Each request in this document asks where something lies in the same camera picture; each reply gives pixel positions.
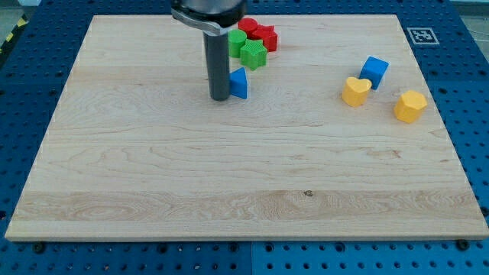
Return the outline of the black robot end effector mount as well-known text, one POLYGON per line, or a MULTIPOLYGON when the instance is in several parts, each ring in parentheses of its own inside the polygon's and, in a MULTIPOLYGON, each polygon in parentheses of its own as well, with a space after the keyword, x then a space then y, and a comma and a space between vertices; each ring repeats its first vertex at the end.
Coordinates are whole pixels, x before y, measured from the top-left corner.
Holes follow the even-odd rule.
POLYGON ((247 13, 246 0, 172 0, 172 17, 211 36, 229 32, 247 13))

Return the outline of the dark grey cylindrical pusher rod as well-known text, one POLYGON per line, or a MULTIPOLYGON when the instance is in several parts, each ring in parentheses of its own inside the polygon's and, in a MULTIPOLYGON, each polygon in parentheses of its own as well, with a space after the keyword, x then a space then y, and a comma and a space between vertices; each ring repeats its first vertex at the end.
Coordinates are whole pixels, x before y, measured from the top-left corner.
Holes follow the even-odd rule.
POLYGON ((210 97, 224 101, 230 96, 228 35, 203 33, 210 97))

